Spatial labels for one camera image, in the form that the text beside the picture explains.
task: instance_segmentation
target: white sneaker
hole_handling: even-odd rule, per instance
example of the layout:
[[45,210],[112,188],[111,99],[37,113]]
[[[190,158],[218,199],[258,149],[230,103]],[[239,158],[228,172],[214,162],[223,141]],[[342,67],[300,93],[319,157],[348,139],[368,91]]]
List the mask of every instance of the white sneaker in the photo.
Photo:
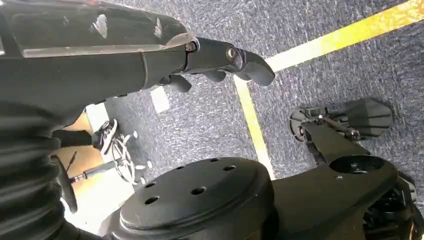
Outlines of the white sneaker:
[[106,121],[101,128],[94,134],[100,137],[100,141],[93,146],[100,150],[101,154],[105,154],[111,147],[112,139],[117,131],[118,122],[112,119],[112,122]]

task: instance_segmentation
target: floor marking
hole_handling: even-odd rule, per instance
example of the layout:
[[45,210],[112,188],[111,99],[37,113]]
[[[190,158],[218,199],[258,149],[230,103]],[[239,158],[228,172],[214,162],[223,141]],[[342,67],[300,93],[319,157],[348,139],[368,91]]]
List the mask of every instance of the floor marking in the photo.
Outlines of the floor marking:
[[[395,7],[357,21],[351,25],[281,52],[266,60],[274,72],[343,49],[353,44],[400,29],[424,19],[424,0],[409,0]],[[265,165],[275,179],[273,167],[264,142],[248,82],[234,76],[234,83],[246,118],[258,161]]]
[[400,29],[424,19],[424,0],[409,0],[266,60],[274,72]]
[[258,117],[256,116],[255,107],[247,84],[248,82],[234,76],[234,83],[238,97],[240,98],[244,116],[246,117],[247,127],[253,141],[257,160],[266,167],[271,180],[274,180],[276,177],[274,176],[273,166],[271,165],[267,146],[265,145],[264,137],[262,136],[261,126],[259,125]]
[[153,101],[154,109],[158,114],[170,109],[170,101],[163,86],[158,86],[151,92],[151,100]]

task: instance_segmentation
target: robotic arm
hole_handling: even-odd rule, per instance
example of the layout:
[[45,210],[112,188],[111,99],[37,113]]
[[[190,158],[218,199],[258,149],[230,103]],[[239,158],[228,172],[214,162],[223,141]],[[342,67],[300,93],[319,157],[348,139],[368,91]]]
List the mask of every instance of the robotic arm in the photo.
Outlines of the robotic arm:
[[137,191],[104,221],[103,237],[81,231],[64,219],[59,168],[50,159],[59,148],[53,130],[110,97],[154,85],[186,92],[185,74],[220,82],[233,73],[266,86],[273,71],[258,55],[196,38],[171,17],[92,0],[1,0],[0,70],[2,240],[418,240],[423,234],[413,182],[353,142],[379,135],[362,103],[336,113],[302,108],[290,117],[296,139],[320,159],[318,168],[271,181],[256,161],[205,159]]

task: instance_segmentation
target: bolt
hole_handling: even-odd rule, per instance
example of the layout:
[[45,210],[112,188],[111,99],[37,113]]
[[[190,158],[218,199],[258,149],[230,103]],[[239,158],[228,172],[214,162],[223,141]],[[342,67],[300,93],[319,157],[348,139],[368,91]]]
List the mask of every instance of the bolt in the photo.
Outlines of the bolt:
[[232,61],[236,58],[237,51],[234,49],[234,47],[230,46],[226,51],[226,57],[228,60]]
[[352,134],[352,137],[353,137],[354,139],[359,138],[359,136],[361,135],[361,134],[359,133],[359,131],[358,131],[358,130],[352,130],[352,131],[350,132],[350,134]]
[[298,129],[298,133],[299,133],[299,135],[300,135],[300,136],[305,135],[305,130],[304,130],[304,128],[300,126],[300,127],[299,127],[299,129]]
[[196,43],[194,42],[189,42],[185,44],[185,50],[188,52],[194,52],[196,51]]

